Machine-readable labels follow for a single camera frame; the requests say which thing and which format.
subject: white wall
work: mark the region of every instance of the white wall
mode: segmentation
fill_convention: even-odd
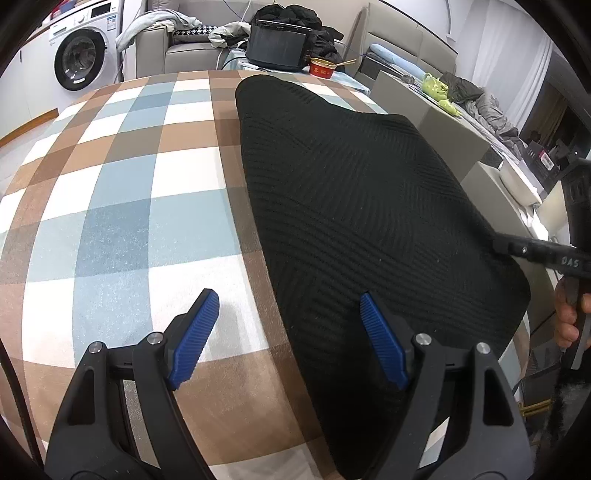
[[[523,10],[523,8],[521,8],[521,5],[518,4],[515,0],[501,0],[501,2],[503,2],[504,4],[510,5],[513,8],[516,8],[517,10],[520,10],[521,12],[525,13],[526,15],[529,15],[525,10]]]
[[[451,38],[452,41],[455,43],[460,38],[460,34],[462,33],[462,29],[466,23],[466,19],[468,17],[468,13],[470,12],[470,8],[474,0],[448,0],[449,1],[449,10],[451,14]]]

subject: finger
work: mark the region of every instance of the finger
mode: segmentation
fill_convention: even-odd
[[[557,323],[556,332],[564,340],[568,340],[569,342],[574,342],[577,338],[579,338],[579,330],[577,327],[568,323]]]
[[[577,321],[577,311],[567,303],[558,305],[556,315],[557,323],[569,323],[573,325]]]
[[[573,344],[573,342],[563,339],[561,336],[558,335],[557,332],[554,332],[554,340],[561,348],[568,348]]]
[[[556,285],[556,293],[554,295],[554,306],[556,310],[562,304],[566,303],[566,290],[564,289],[564,279],[561,278]]]
[[[581,308],[585,313],[591,313],[591,294],[586,293],[581,298]]]

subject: gray blanket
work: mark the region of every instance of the gray blanket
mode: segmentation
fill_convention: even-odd
[[[483,90],[484,93],[476,100],[467,101],[464,104],[464,109],[520,160],[524,152],[524,145],[519,138],[519,130],[507,120],[503,110],[501,110],[499,100],[491,91],[487,88]]]
[[[124,32],[121,32],[115,39],[115,45],[117,46],[117,52],[124,51],[130,45],[133,45],[135,36],[156,24],[165,25],[169,32],[174,30],[190,30],[191,28],[198,27],[201,25],[201,21],[195,17],[188,17],[182,13],[175,12],[163,8],[162,10],[153,10],[147,12],[144,15],[136,18],[129,24]]]

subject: white cabinet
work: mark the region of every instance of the white cabinet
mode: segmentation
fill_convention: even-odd
[[[31,120],[20,52],[0,77],[0,138]]]
[[[49,45],[49,30],[27,43],[21,54],[22,85],[31,117],[35,118],[57,107],[54,54]]]

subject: floor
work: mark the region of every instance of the floor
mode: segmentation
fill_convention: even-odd
[[[51,125],[51,121],[29,130],[26,134],[0,148],[0,199],[4,196],[4,192],[10,185],[18,167],[21,166],[35,142],[41,138],[49,125]]]

